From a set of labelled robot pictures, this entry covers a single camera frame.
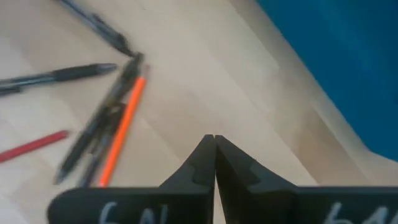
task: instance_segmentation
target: blue fabric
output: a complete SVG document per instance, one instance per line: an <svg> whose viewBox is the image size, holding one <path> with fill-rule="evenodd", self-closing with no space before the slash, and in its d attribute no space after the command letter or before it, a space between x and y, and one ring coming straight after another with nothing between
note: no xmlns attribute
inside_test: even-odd
<svg viewBox="0 0 398 224"><path fill-rule="evenodd" d="M365 145L398 161L398 1L258 1Z"/></svg>

